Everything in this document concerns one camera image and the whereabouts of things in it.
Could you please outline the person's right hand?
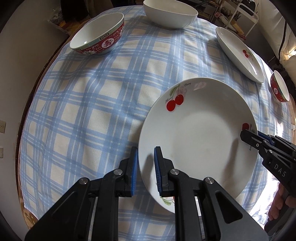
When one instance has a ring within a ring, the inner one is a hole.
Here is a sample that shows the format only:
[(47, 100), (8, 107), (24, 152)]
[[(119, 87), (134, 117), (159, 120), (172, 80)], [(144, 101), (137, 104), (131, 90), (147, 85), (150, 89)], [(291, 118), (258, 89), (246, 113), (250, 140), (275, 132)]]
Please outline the person's right hand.
[(279, 216), (279, 212), (283, 207), (283, 204), (285, 203), (290, 208), (296, 207), (296, 199), (292, 196), (288, 196), (287, 199), (284, 201), (282, 198), (282, 195), (285, 191), (285, 187), (280, 183), (278, 185), (277, 193), (274, 197), (274, 200), (271, 204), (271, 207), (268, 212), (268, 218), (269, 220), (277, 219)]

